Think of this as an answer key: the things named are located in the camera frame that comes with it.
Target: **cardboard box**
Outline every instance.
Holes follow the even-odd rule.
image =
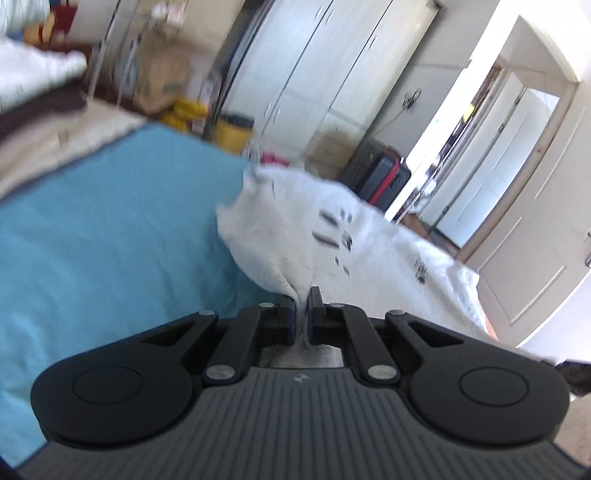
[[[134,105],[147,115],[172,106],[189,76],[191,52],[187,44],[150,31],[141,41],[136,60]]]

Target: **red trim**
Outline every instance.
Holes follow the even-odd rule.
[[[400,162],[398,160],[395,161],[394,166],[384,178],[384,181],[379,185],[378,189],[369,199],[370,205],[375,205],[378,199],[382,196],[382,194],[386,191],[386,189],[392,184],[396,175],[398,175],[398,170],[400,170]]]

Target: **blue bed sheet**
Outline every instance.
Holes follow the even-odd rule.
[[[215,207],[246,162],[149,125],[0,202],[0,455],[44,443],[37,375],[70,355],[200,309],[276,295],[236,266]]]

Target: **logo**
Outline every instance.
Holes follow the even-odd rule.
[[[294,375],[294,380],[298,383],[307,382],[309,379],[310,379],[310,377],[308,377],[308,375],[306,375],[306,374]]]

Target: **floor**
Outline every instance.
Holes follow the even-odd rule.
[[[456,247],[453,243],[451,243],[439,231],[433,230],[429,232],[428,225],[422,223],[422,221],[419,220],[416,215],[405,215],[400,223],[410,228],[417,235],[422,236],[425,240],[430,241],[436,247],[439,247],[442,250],[446,251],[453,258],[456,258],[456,255],[459,252],[459,248]]]

